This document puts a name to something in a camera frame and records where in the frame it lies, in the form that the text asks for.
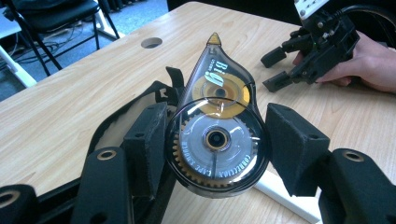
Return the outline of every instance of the finger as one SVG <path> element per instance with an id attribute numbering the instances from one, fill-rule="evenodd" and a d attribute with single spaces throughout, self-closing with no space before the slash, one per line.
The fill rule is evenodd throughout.
<path id="1" fill-rule="evenodd" d="M 293 60 L 293 64 L 297 65 L 299 64 L 304 58 L 304 55 L 299 51 L 295 59 Z"/>
<path id="2" fill-rule="evenodd" d="M 340 87 L 348 86 L 351 82 L 352 82 L 352 77 L 340 77 L 331 81 L 332 84 Z"/>

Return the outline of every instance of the gear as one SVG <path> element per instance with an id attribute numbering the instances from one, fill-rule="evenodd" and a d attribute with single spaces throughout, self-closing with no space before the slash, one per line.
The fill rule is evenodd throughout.
<path id="1" fill-rule="evenodd" d="M 257 142 L 238 118 L 206 114 L 185 120 L 175 134 L 173 156 L 184 176 L 213 188 L 231 186 L 254 166 Z"/>
<path id="2" fill-rule="evenodd" d="M 210 104 L 202 106 L 201 110 L 212 117 L 230 119 L 245 110 L 250 101 L 250 92 L 239 77 L 227 73 L 217 75 L 223 78 L 223 86 L 200 77 L 192 87 L 191 96 L 193 100 L 217 97 L 209 98 Z"/>

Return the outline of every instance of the wooden table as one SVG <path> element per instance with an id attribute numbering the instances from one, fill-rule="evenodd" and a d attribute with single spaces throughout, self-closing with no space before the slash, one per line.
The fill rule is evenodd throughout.
<path id="1" fill-rule="evenodd" d="M 294 25 L 200 3 L 188 3 L 66 67 L 0 104 L 0 186 L 24 183 L 38 195 L 80 176 L 98 125 L 154 80 L 171 84 L 165 66 L 187 81 L 207 39 L 217 32 L 225 52 L 255 78 L 258 104 L 289 106 L 328 135 L 330 149 L 370 155 L 396 182 L 396 97 L 364 87 L 291 85 L 271 93 L 265 79 L 292 68 L 287 60 L 266 69 L 263 54 L 289 39 Z M 150 37 L 163 43 L 140 44 Z M 176 185 L 163 223 L 305 223 L 256 189 L 211 200 Z"/>

